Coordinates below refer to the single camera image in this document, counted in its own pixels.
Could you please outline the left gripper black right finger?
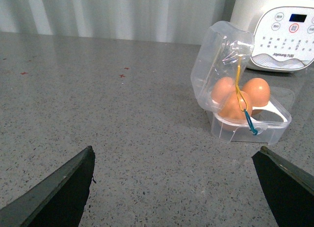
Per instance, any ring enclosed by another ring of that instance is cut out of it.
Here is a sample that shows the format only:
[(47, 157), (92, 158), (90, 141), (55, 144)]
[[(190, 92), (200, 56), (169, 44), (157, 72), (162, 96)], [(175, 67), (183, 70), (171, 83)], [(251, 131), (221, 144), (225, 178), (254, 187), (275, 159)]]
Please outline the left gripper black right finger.
[(265, 146), (252, 159), (278, 226), (312, 227), (314, 177)]

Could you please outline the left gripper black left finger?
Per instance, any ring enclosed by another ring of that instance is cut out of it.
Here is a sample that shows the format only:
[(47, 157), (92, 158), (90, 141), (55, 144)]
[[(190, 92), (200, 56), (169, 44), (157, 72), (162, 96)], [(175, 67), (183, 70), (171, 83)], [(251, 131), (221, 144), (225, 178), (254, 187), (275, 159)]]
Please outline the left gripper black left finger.
[(2, 227), (77, 227), (95, 167), (88, 146), (0, 211)]

